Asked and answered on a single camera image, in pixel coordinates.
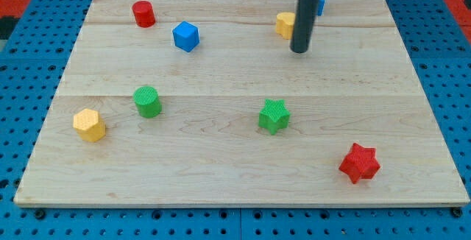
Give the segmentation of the dark grey pusher stick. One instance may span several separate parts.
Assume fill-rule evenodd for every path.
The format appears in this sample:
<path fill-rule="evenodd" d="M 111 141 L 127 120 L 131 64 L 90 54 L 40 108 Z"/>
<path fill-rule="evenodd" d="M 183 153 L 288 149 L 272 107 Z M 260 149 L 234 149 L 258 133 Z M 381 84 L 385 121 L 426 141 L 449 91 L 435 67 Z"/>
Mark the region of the dark grey pusher stick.
<path fill-rule="evenodd" d="M 298 54 L 306 53 L 312 37 L 319 0 L 297 0 L 290 49 Z"/>

